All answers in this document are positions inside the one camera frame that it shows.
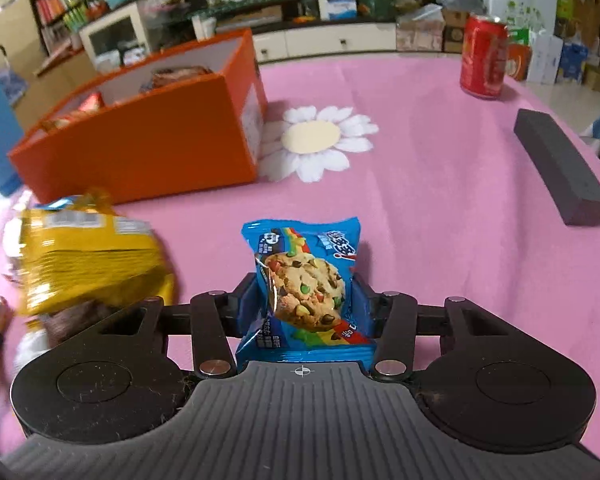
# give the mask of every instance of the cookie image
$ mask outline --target cookie image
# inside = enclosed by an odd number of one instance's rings
[[[310,332],[325,332],[340,322],[345,283],[335,266],[303,252],[272,254],[264,263],[274,273],[279,320]]]

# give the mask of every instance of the silver screw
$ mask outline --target silver screw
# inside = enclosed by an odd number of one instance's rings
[[[231,365],[222,359],[209,359],[200,365],[200,371],[208,376],[223,375],[231,370]]]
[[[376,372],[386,376],[400,375],[407,371],[406,365],[395,359],[385,359],[376,365]]]

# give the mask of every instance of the barcode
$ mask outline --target barcode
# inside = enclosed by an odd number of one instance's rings
[[[146,235],[151,232],[151,227],[147,222],[143,222],[142,220],[132,220],[130,218],[124,218],[122,216],[116,216],[115,225],[116,232],[119,235]]]
[[[72,211],[65,209],[45,216],[45,227],[79,227],[97,228],[102,227],[102,215],[98,213],[85,213],[84,211]]]

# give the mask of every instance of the gray ribbed panel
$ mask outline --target gray ribbed panel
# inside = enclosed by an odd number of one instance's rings
[[[252,362],[207,380],[169,422],[105,444],[39,435],[3,457],[22,478],[84,480],[586,480],[600,463],[574,446],[533,455],[477,450],[437,430],[404,386],[356,364]]]

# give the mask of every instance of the cabinet handle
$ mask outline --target cabinet handle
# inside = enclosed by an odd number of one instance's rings
[[[11,7],[18,0],[7,0],[0,6],[0,12],[3,12],[7,7]]]

